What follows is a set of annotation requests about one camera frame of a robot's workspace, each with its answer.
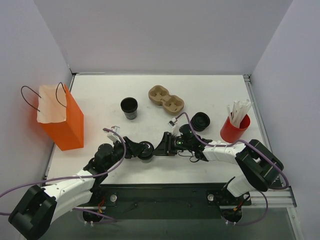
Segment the brown cardboard cup carrier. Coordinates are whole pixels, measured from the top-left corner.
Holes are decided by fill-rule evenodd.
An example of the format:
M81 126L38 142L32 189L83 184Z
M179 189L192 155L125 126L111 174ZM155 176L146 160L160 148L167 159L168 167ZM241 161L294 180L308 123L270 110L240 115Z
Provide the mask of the brown cardboard cup carrier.
M171 95L162 85L153 86L148 92L148 98L157 106L162 106L172 116L177 116L185 106L183 99L177 95Z

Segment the black paper coffee cup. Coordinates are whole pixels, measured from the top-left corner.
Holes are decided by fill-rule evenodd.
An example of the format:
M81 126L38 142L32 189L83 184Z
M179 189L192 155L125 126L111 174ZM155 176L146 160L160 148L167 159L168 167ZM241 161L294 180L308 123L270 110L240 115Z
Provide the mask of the black paper coffee cup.
M152 161L152 158L153 158L153 156L150 155L150 156L143 157L140 160L142 163L150 163Z

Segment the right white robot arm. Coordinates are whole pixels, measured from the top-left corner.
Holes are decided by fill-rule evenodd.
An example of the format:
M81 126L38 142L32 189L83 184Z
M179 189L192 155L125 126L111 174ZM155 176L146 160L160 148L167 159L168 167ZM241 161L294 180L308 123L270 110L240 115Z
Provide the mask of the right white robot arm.
M227 204L233 204L240 196L253 190L267 192L284 169L281 161L256 139L220 144L201 138L188 124L181 126L179 132L180 135L165 132L152 154L175 156L179 151L188 151L200 161L238 165L242 174L231 178L221 192Z

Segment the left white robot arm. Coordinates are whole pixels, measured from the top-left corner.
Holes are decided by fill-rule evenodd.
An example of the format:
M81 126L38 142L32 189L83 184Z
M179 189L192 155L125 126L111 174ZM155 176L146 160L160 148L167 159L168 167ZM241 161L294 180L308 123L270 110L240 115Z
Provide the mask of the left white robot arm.
M125 137L124 141L101 144L88 164L70 179L52 185L30 187L8 217L9 223L28 240L38 240L51 223L73 208L100 203L96 188L120 160L137 157L146 148Z

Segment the orange paper bag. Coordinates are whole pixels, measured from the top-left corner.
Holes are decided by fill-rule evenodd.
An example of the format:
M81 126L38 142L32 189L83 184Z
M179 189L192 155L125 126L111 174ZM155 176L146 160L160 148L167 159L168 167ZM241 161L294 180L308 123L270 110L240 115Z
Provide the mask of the orange paper bag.
M84 114L68 87L59 82L40 85L38 106L27 103L36 110L36 121L61 151L84 147Z

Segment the red plastic cup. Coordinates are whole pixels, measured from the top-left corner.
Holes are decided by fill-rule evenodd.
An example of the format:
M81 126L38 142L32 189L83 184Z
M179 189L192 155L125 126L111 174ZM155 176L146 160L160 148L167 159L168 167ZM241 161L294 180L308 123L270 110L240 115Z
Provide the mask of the red plastic cup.
M224 125L220 130L220 136L225 142L234 143L236 140L239 140L242 137L250 124L251 119L248 114L245 115L239 127L235 127L234 125L232 125L229 118L227 117Z

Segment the stack of black lids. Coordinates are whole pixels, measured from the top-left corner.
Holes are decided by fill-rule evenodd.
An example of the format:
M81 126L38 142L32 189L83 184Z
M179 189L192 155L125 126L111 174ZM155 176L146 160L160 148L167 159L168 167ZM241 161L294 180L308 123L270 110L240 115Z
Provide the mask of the stack of black lids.
M204 112L197 112L190 120L190 124L196 132L204 131L210 123L209 116Z

